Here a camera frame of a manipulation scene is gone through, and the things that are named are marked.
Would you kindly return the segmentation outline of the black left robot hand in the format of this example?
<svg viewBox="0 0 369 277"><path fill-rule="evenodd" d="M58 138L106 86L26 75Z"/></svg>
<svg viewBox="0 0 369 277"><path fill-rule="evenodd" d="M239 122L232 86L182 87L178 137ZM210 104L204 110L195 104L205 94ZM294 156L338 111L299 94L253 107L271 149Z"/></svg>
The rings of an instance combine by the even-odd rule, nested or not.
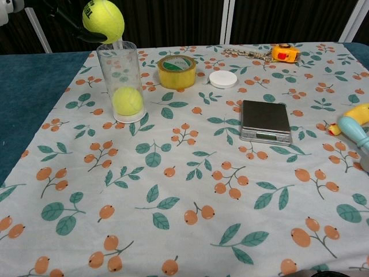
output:
<svg viewBox="0 0 369 277"><path fill-rule="evenodd" d="M100 32L87 30L82 23L82 14L77 16L73 12L68 12L66 9L58 6L55 11L55 19L77 39L89 43L102 43L107 40L106 35Z"/></svg>

